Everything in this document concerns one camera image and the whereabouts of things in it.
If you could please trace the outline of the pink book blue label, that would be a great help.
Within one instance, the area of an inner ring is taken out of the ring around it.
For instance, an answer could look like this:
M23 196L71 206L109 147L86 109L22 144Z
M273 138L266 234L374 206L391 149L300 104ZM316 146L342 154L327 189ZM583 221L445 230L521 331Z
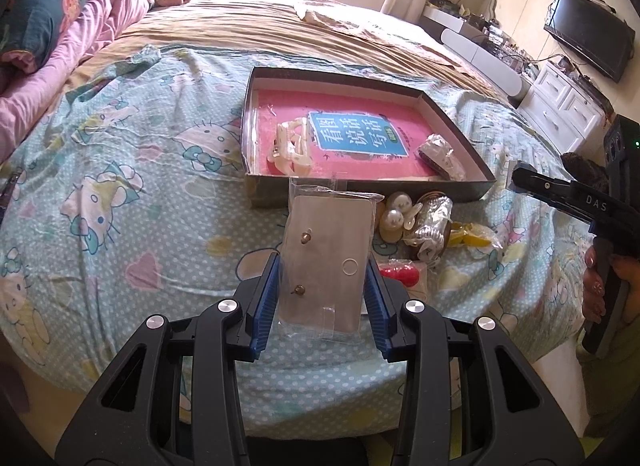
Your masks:
M254 172L281 174L267 160L277 124L306 117L315 178L412 180L435 174L416 153L434 132L431 109L421 112L382 100L291 90L259 90L255 97Z

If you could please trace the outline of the white pearl hair clip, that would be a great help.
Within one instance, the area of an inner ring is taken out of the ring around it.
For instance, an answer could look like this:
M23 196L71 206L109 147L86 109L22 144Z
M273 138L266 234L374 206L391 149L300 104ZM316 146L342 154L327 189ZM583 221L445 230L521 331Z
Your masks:
M416 217L422 210L422 203L414 203L404 192L388 196L382 212L378 216L378 233L382 241L396 244L410 232L416 224Z

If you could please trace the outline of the earring card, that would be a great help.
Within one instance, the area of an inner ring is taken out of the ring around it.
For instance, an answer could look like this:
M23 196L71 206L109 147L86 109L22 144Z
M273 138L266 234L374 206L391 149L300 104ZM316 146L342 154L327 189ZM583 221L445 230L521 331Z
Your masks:
M282 334L347 340L359 329L382 200L377 193L288 183L277 308Z

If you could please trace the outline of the red earrings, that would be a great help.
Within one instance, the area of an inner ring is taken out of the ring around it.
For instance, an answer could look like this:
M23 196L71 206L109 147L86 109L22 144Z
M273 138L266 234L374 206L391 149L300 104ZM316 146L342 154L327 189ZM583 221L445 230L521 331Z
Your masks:
M425 303L430 301L427 284L427 266L424 262L406 259L388 259L378 261L380 273L401 282L411 299Z

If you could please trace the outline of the white drawer cabinet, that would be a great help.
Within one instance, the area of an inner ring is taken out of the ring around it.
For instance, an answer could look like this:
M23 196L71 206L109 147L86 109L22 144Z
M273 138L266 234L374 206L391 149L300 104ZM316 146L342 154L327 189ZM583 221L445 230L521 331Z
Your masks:
M559 153L574 152L596 160L608 127L605 112L553 62L542 62L518 112Z

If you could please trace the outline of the cream hair claw clip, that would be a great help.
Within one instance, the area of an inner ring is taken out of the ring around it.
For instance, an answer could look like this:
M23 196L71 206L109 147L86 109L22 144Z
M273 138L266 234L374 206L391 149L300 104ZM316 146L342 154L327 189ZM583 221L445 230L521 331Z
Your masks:
M271 152L267 160L288 177L306 178L311 174L314 160L311 157L311 132L309 119L299 117L277 124Z

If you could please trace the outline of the dark blue floral pillow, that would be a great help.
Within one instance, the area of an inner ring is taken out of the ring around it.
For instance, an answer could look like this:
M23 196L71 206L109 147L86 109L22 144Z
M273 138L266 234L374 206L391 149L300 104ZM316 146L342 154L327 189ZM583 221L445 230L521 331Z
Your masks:
M9 0L1 15L1 62L33 74L49 59L85 0Z

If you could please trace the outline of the pink quilt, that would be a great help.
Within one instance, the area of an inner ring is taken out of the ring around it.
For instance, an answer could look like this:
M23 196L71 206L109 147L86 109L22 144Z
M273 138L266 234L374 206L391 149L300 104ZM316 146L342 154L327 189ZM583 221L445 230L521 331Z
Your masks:
M154 0L86 0L47 62L33 74L1 71L1 159L15 151L74 69L149 13Z

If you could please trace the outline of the clear bag of dark jewelry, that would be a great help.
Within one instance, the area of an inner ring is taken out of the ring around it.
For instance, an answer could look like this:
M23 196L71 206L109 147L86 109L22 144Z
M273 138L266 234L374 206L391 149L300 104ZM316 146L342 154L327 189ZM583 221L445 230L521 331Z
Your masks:
M454 148L440 134L432 133L416 148L420 159L446 181L462 182L466 178Z

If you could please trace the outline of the grey white dresser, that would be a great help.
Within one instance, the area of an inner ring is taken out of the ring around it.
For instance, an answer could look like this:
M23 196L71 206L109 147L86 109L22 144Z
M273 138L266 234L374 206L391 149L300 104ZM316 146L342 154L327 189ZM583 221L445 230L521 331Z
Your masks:
M449 51L481 72L514 108L518 108L528 85L516 70L487 50L488 36L484 32L431 4L425 5L419 25Z

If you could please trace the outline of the shallow cardboard box tray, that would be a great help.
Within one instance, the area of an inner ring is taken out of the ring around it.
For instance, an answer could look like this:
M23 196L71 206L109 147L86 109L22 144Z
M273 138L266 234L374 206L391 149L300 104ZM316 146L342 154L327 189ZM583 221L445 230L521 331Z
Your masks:
M256 67L242 116L245 190L255 208L288 203L288 184L332 189L439 191L481 199L494 174L425 92L307 69Z

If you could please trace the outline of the dark fluffy object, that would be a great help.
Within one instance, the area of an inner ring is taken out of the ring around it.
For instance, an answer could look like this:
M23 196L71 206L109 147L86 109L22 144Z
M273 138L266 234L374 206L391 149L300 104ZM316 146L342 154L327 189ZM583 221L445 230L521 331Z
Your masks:
M563 167L578 182L608 193L608 174L603 167L577 153L564 153L561 156Z

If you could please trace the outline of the hello kitty blue bedsheet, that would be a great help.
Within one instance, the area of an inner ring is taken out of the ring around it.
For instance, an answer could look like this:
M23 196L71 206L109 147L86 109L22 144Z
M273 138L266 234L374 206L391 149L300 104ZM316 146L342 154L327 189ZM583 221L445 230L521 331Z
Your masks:
M148 46L66 93L2 169L17 182L1 224L1 329L50 385L84 394L151 314L183 319L227 296L281 242L286 213L250 207L241 110L257 66L386 80L380 68L221 48ZM485 313L537 360L582 325L586 227L506 187L523 160L564 177L516 112L462 83L402 76L469 139L496 177L454 217L495 249L446 252L427 276L443 315Z

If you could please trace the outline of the tan bed blanket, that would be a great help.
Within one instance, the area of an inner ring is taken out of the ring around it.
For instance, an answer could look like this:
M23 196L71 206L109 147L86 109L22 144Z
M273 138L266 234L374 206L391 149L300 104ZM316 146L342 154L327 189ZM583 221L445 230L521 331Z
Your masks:
M186 5L153 10L76 68L64 88L77 88L106 65L136 53L145 45L186 44L372 66L385 74L433 78L495 100L502 97L473 67L471 72L459 71L393 44L303 22L294 10L296 1L193 0Z

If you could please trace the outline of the black wall television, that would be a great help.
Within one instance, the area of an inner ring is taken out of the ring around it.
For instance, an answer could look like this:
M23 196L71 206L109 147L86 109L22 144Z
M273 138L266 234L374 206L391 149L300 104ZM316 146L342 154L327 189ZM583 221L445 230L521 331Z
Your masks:
M634 30L591 0L553 0L544 30L616 83L634 55Z

